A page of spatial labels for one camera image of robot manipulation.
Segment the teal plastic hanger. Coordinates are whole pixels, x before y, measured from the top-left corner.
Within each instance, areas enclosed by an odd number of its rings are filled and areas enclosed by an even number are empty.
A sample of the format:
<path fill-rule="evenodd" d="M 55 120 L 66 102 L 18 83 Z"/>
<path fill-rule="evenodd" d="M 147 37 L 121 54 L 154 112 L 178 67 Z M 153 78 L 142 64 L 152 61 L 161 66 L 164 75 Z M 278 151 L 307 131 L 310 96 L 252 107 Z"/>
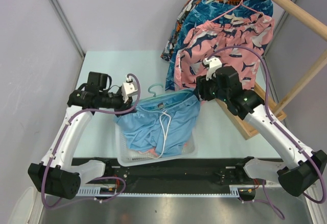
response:
<path fill-rule="evenodd" d="M 140 99 L 138 102 L 138 106 L 143 105 L 145 102 L 153 102 L 153 101 L 157 101 L 160 98 L 166 98 L 169 96 L 176 96 L 176 95 L 180 95 L 180 94 L 194 94 L 194 89 L 182 89 L 182 90 L 178 90 L 178 91 L 170 91 L 168 93 L 162 93 L 162 94 L 157 94 L 156 91 L 153 90 L 154 87 L 161 87 L 164 88 L 165 86 L 162 83 L 154 83 L 152 85 L 150 85 L 147 89 L 147 92 L 149 94 L 152 94 L 152 96 L 144 98 L 144 99 Z"/>

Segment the light blue shorts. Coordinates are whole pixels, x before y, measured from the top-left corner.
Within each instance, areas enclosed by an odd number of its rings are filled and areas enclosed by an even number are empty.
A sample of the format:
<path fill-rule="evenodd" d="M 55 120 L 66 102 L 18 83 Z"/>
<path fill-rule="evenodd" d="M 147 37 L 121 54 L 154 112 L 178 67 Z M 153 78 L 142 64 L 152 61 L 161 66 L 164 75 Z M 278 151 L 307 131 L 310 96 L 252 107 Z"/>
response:
<path fill-rule="evenodd" d="M 137 105 L 136 113 L 116 117 L 115 123 L 130 150 L 155 148 L 160 158 L 170 157 L 182 154 L 199 112 L 200 101 L 195 94 L 180 94 Z"/>

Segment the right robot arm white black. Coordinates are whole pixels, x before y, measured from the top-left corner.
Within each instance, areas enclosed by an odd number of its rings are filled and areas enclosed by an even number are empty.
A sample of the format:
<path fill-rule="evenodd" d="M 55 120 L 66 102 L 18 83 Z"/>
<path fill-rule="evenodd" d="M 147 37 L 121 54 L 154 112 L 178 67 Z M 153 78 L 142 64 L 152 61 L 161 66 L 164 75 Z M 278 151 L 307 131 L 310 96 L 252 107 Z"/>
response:
<path fill-rule="evenodd" d="M 196 79 L 195 95 L 204 101 L 218 99 L 228 111 L 249 123 L 265 138 L 282 159 L 281 163 L 246 158 L 236 170 L 236 179 L 247 184 L 254 178 L 279 183 L 292 196 L 300 196 L 320 181 L 323 203 L 326 184 L 322 176 L 326 153 L 314 151 L 300 142 L 271 112 L 264 100 L 253 90 L 243 89 L 237 71 L 220 67 Z"/>

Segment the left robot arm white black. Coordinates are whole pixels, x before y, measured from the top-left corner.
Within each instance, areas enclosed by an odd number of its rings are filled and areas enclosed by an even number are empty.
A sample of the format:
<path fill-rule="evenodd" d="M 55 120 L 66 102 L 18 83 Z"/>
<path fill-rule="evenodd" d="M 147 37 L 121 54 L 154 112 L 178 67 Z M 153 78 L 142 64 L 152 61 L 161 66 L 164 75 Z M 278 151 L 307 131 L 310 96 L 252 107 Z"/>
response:
<path fill-rule="evenodd" d="M 113 171 L 105 162 L 91 159 L 73 166 L 80 138 L 96 113 L 125 115 L 134 112 L 141 97 L 141 86 L 134 74 L 127 74 L 117 92 L 111 92 L 112 78 L 105 73 L 90 72 L 68 98 L 65 117 L 54 142 L 39 163 L 32 163 L 28 175 L 41 197 L 46 195 L 73 199 L 80 187 L 90 181 L 109 182 Z"/>

